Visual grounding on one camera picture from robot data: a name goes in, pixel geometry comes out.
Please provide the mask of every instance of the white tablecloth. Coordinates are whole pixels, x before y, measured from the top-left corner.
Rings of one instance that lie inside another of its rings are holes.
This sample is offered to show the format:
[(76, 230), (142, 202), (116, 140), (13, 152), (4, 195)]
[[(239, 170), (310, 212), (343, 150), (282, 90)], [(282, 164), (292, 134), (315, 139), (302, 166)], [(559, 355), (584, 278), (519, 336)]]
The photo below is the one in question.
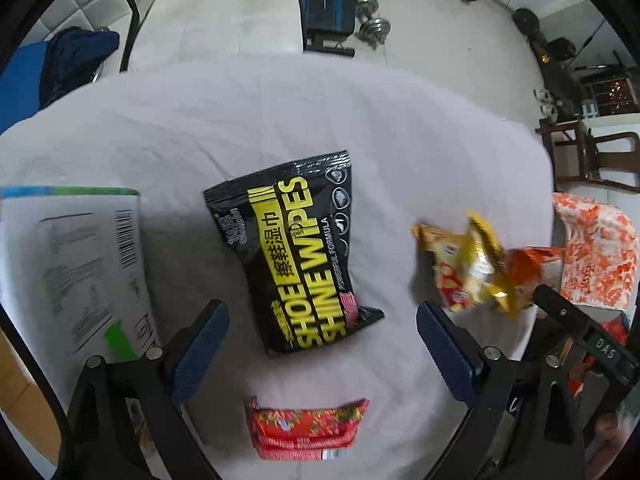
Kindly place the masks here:
[[(202, 191), (304, 156), (353, 161), (350, 272), (386, 319), (322, 349), (270, 360), (241, 264)], [(551, 172), (523, 126), (404, 72), (315, 55), (232, 57), (110, 76), (0, 137), (0, 185), (133, 187), (142, 194), (152, 304), (167, 341), (210, 298), (231, 327), (195, 398), (194, 423), (229, 479), (421, 479), (464, 413), (415, 329), (423, 280), (411, 225), (462, 232), (474, 209), (506, 247), (548, 245)], [(534, 312), (456, 317), (481, 345), (519, 357)], [(353, 449), (327, 463), (262, 462), (243, 403), (329, 407), (371, 400)]]

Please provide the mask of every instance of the weight bench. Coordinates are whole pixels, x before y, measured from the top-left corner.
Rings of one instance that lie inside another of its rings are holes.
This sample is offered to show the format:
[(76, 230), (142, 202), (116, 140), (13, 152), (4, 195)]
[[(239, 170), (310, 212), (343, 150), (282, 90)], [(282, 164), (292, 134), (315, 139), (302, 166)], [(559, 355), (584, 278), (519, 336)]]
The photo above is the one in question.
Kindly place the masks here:
[(324, 42), (341, 43), (353, 34), (355, 0), (300, 0), (300, 12), (305, 50), (354, 56), (352, 48), (325, 46)]

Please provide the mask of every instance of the bolt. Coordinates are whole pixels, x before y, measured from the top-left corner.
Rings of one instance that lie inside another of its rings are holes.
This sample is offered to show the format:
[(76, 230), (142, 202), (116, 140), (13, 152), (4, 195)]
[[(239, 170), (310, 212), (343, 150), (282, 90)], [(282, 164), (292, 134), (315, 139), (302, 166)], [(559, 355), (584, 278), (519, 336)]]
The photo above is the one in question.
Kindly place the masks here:
[(497, 361), (498, 359), (500, 359), (500, 356), (502, 354), (497, 348), (493, 346), (488, 346), (487, 348), (484, 349), (484, 355), (486, 356), (487, 359), (491, 359), (491, 361)]
[(99, 355), (92, 355), (86, 360), (86, 365), (89, 368), (97, 368), (102, 363), (102, 357)]
[(552, 368), (558, 368), (560, 366), (560, 360), (555, 355), (546, 356), (546, 364), (551, 366)]
[(156, 359), (161, 358), (163, 353), (164, 352), (162, 351), (162, 348), (160, 348), (159, 346), (152, 346), (149, 350), (146, 351), (145, 355), (146, 358), (150, 361), (155, 361)]

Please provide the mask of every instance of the chrome dumbbell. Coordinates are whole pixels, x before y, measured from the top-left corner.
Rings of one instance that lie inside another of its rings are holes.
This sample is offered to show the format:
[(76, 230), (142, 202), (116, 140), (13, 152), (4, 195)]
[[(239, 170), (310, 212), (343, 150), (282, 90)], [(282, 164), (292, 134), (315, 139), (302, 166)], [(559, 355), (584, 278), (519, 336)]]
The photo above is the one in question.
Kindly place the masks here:
[(356, 0), (356, 17), (360, 22), (358, 36), (374, 48), (378, 43), (384, 44), (391, 31), (389, 20), (373, 17), (378, 7), (377, 0)]

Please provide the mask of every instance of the black package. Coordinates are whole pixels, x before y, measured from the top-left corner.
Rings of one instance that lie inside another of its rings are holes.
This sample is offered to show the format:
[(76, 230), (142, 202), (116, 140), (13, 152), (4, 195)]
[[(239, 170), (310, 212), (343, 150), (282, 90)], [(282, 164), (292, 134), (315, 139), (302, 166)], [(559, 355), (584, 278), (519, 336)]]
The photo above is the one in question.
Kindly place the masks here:
[(267, 351), (322, 346), (384, 317), (358, 306), (351, 290), (348, 152), (258, 171), (204, 197), (242, 260)]

